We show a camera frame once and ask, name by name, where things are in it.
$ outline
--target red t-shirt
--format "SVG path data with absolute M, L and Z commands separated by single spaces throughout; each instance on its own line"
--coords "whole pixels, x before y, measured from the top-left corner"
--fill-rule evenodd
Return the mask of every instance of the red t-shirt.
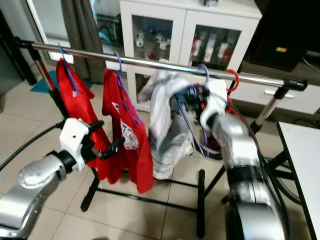
M 77 93 L 76 96 L 74 96 L 75 88 L 69 79 L 64 65 L 64 60 L 62 58 L 56 65 L 56 78 L 60 88 L 62 101 L 69 116 L 71 118 L 82 119 L 87 124 L 98 121 L 90 102 L 90 99 L 94 98 L 95 95 L 77 76 L 70 65 L 68 65 L 68 67 L 79 90 L 79 93 Z M 110 144 L 110 141 L 102 127 L 99 128 L 97 132 L 91 134 L 90 139 L 94 142 L 94 147 L 97 150 L 105 151 Z M 121 172 L 114 171 L 114 165 L 117 165 L 117 162 L 118 157 L 117 154 L 115 154 L 107 160 L 100 160 L 96 158 L 87 165 L 91 168 L 98 169 L 98 178 L 100 180 L 107 178 L 109 183 L 114 184 L 121 177 Z
M 104 71 L 102 114 L 112 117 L 113 140 L 125 137 L 123 146 L 116 154 L 118 166 L 115 171 L 121 174 L 121 168 L 128 168 L 129 178 L 136 183 L 138 192 L 148 191 L 154 178 L 145 125 L 134 120 L 138 120 L 139 116 L 125 90 L 119 87 L 117 74 L 109 69 Z

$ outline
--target drawer handle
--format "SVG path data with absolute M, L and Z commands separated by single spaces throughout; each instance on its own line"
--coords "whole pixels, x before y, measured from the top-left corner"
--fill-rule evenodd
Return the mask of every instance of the drawer handle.
M 271 91 L 271 90 L 264 90 L 264 93 L 268 94 L 268 95 L 274 95 L 276 92 L 275 91 Z M 284 97 L 287 98 L 287 99 L 294 99 L 295 98 L 295 96 L 293 96 L 291 94 L 286 94 Z

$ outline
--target tile floor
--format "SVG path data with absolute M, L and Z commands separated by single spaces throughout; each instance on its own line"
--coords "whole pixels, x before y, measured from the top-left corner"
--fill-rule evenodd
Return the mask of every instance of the tile floor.
M 49 94 L 30 92 L 30 89 L 31 87 L 23 82 L 5 95 L 4 111 L 0 113 L 0 163 L 27 140 L 62 120 Z M 94 85 L 92 91 L 96 94 L 96 98 L 92 100 L 95 112 L 98 118 L 105 121 L 104 130 L 111 138 L 111 119 L 101 114 L 102 86 Z M 148 114 L 140 114 L 148 127 Z M 53 130 L 38 139 L 1 171 L 0 194 L 9 190 L 23 166 L 52 150 L 58 151 L 59 135 L 60 130 Z M 267 157 L 274 157 L 283 149 L 276 126 L 272 122 L 266 122 L 257 138 Z M 221 166 L 221 161 L 203 158 L 195 152 L 177 164 L 172 179 L 196 184 L 197 171 L 204 169 L 207 186 Z M 97 192 L 88 211 L 82 212 L 80 204 L 92 179 L 93 175 L 88 168 L 68 175 L 45 203 L 29 239 L 90 240 L 102 236 L 108 236 L 110 240 L 197 239 L 196 214 L 180 209 Z M 296 191 L 292 181 L 286 183 Z M 125 176 L 114 185 L 102 181 L 101 186 L 138 195 L 136 186 Z M 228 184 L 224 175 L 205 201 L 204 239 L 226 239 L 224 210 L 220 199 L 227 192 Z M 195 189 L 158 181 L 145 196 L 188 207 L 195 207 L 197 202 Z M 292 216 L 294 239 L 310 239 L 302 208 L 284 199 Z

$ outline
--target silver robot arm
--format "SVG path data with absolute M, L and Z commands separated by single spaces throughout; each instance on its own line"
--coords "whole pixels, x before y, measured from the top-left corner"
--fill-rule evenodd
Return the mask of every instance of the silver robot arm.
M 240 119 L 225 113 L 226 84 L 223 80 L 212 80 L 207 88 L 210 94 L 200 123 L 211 130 L 221 147 L 230 189 L 226 208 L 227 238 L 285 240 L 276 204 L 265 184 L 254 139 Z
M 124 139 L 118 139 L 105 152 L 94 148 L 91 133 L 103 121 L 91 125 L 68 118 L 60 134 L 61 150 L 25 166 L 14 186 L 0 198 L 0 240 L 26 239 L 31 234 L 47 198 L 72 171 L 81 171 L 96 157 L 104 160 L 116 153 Z

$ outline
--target metal rail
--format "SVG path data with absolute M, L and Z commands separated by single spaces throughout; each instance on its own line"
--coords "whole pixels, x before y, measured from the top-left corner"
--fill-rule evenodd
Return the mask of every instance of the metal rail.
M 25 41 L 25 40 L 20 40 L 19 38 L 15 38 L 15 41 L 20 48 L 34 49 L 34 50 L 40 50 L 44 52 L 60 53 L 60 48 L 56 45 Z M 63 47 L 62 49 L 66 54 L 70 54 L 75 57 L 118 62 L 118 58 L 111 54 L 95 53 L 95 52 L 90 52 L 85 50 L 72 49 L 69 47 Z M 177 64 L 161 63 L 161 62 L 152 61 L 152 60 L 135 59 L 131 57 L 121 57 L 120 59 L 123 64 L 128 64 L 128 65 L 161 69 L 161 70 L 185 72 L 185 73 L 201 75 L 201 76 L 206 75 L 203 69 L 198 69 L 196 67 L 187 67 L 187 66 L 182 66 Z M 222 70 L 210 70 L 209 75 L 212 78 L 223 78 L 228 80 L 235 79 L 235 76 L 232 73 L 222 71 Z M 245 75 L 245 74 L 240 74 L 239 79 L 240 81 L 246 82 L 246 83 L 262 84 L 262 85 L 273 86 L 277 88 L 285 87 L 287 89 L 292 89 L 297 91 L 303 91 L 308 85 L 307 82 L 275 79 L 275 78 L 269 78 L 269 77 L 256 77 L 256 76 Z

